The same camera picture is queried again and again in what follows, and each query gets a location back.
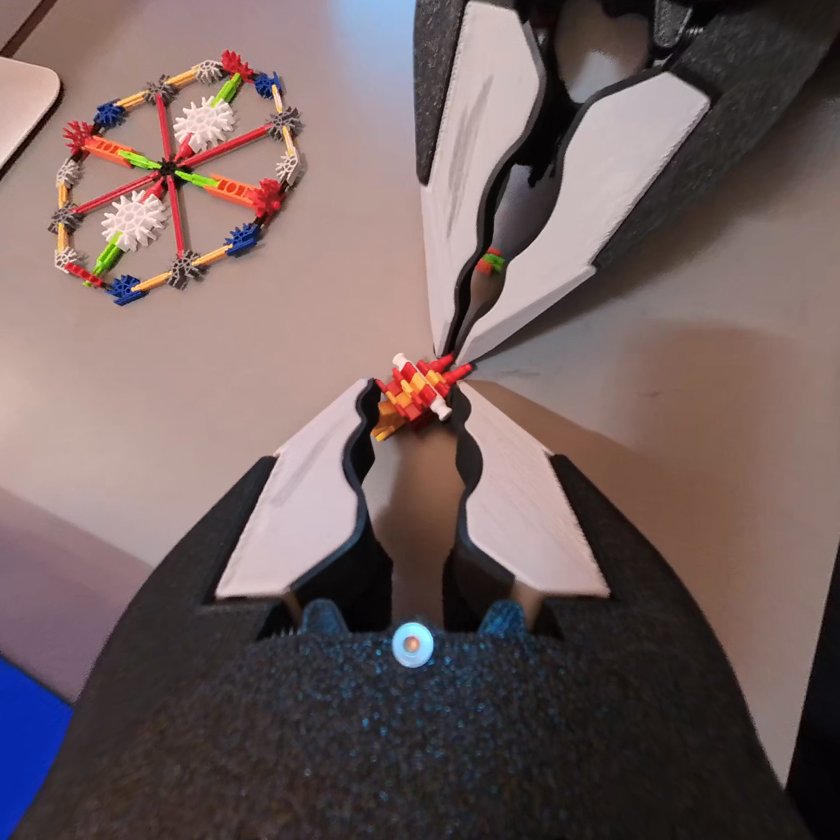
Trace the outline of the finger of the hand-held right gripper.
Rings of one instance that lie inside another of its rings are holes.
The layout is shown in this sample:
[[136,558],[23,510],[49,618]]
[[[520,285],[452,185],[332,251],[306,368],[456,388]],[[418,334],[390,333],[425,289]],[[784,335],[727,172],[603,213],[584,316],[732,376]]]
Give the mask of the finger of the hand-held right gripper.
[[514,2],[467,2],[427,182],[421,187],[429,318],[453,353],[469,276],[486,249],[499,185],[533,129],[546,88],[537,39]]
[[552,213],[508,261],[499,298],[468,330],[457,362],[492,351],[594,276],[595,258],[710,106],[710,95],[667,70],[618,82],[584,104],[561,144]]

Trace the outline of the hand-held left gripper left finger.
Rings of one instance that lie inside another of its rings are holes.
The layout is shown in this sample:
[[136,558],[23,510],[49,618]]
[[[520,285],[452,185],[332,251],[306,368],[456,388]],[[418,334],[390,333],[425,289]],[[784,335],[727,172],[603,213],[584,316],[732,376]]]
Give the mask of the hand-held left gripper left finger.
[[356,562],[371,523],[363,482],[379,402],[375,381],[360,379],[278,448],[217,584],[219,601],[302,599],[321,574]]

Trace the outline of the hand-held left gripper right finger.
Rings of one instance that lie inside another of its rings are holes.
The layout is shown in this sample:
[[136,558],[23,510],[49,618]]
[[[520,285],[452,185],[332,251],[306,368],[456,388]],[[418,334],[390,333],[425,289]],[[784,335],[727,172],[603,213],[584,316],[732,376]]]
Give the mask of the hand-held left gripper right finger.
[[550,450],[471,385],[456,387],[452,408],[465,486],[455,547],[468,573],[501,596],[523,585],[541,597],[609,597]]

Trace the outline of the red yellow toy block assembly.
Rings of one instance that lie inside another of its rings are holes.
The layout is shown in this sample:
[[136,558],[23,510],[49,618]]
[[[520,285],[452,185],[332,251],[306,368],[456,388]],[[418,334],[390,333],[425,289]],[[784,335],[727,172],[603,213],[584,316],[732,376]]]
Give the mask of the red yellow toy block assembly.
[[379,420],[371,432],[374,439],[381,442],[403,427],[421,427],[433,417],[445,422],[451,416],[451,386],[428,365],[425,360],[412,363],[404,353],[397,353],[391,380],[375,380],[385,399],[378,404]]

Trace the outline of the colourful toy wheel construction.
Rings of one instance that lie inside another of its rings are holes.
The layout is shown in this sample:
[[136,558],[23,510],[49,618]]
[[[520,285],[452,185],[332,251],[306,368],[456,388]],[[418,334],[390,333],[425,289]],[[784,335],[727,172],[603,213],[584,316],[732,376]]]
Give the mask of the colourful toy wheel construction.
[[[142,106],[153,108],[159,122],[161,154],[155,159],[110,137]],[[56,174],[57,207],[49,223],[56,237],[55,267],[85,287],[106,292],[119,306],[159,287],[182,290],[203,280],[216,263],[254,249],[279,214],[302,171],[301,130],[301,115],[288,105],[280,75],[256,70],[232,50],[182,73],[163,74],[131,96],[104,102],[90,122],[68,122],[62,138],[70,154]],[[200,172],[203,165],[260,140],[282,146],[275,176],[250,184]],[[89,158],[140,176],[74,203]],[[185,185],[243,207],[250,216],[221,246],[200,254],[190,247],[183,221],[179,195]],[[153,243],[167,228],[174,236],[175,257],[162,273],[146,280],[115,274],[125,254]]]

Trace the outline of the blue plastic bin with tag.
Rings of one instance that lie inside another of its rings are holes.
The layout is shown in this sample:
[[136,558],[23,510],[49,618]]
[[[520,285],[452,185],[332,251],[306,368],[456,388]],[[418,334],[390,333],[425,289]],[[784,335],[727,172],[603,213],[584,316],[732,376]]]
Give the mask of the blue plastic bin with tag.
[[71,705],[1,657],[1,838],[8,839],[45,782]]

